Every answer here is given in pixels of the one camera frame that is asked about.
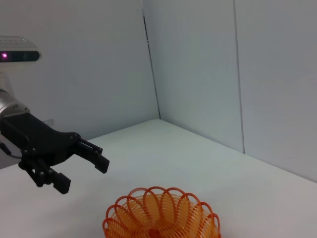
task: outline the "robotic arm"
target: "robotic arm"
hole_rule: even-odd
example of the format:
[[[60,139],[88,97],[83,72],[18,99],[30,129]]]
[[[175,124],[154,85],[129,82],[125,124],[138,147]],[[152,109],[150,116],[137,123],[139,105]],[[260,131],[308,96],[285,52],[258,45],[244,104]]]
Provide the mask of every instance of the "robotic arm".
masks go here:
[[[75,132],[59,132],[37,119],[23,103],[15,99],[6,72],[12,67],[36,62],[41,57],[37,47],[21,37],[0,37],[0,131],[21,150],[19,167],[38,187],[51,184],[62,194],[69,191],[70,179],[51,166],[76,154],[106,173],[109,160],[102,148],[89,143]],[[10,150],[0,142],[7,155]]]

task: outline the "black cable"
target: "black cable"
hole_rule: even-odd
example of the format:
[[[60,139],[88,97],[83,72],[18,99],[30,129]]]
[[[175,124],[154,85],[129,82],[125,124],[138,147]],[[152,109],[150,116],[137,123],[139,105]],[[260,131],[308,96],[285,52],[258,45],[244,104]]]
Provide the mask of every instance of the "black cable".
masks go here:
[[[21,159],[20,156],[15,156],[12,155],[11,151],[9,150],[9,148],[2,142],[0,141],[0,149],[8,156],[15,158],[15,159]]]

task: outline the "white table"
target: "white table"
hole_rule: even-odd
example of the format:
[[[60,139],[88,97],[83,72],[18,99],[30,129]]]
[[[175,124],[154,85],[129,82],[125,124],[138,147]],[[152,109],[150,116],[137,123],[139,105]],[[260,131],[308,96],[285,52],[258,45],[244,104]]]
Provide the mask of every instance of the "white table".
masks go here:
[[[67,195],[37,188],[18,166],[0,171],[1,238],[102,238],[107,207],[136,187],[154,185],[179,187],[209,203],[224,238],[317,237],[311,181],[161,120],[91,142],[104,148],[108,173],[70,158],[55,167],[72,180]]]

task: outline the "orange slinky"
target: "orange slinky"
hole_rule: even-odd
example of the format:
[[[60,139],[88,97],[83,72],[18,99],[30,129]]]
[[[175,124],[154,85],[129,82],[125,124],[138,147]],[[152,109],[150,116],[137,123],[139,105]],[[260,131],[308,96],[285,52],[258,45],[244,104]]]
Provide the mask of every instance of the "orange slinky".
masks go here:
[[[211,207],[175,187],[137,188],[120,197],[107,209],[103,229],[106,238],[221,238]]]

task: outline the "gray wall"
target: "gray wall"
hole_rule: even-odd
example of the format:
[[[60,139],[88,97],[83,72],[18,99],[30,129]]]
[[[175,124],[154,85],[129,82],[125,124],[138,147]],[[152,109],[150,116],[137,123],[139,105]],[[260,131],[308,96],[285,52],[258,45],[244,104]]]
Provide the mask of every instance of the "gray wall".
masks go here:
[[[317,1],[236,3],[246,154],[317,181]]]
[[[90,139],[158,118],[139,0],[1,0],[0,35],[40,62],[9,73],[16,97],[54,128]],[[0,151],[0,168],[10,160]]]
[[[163,120],[243,151],[232,0],[143,0]]]

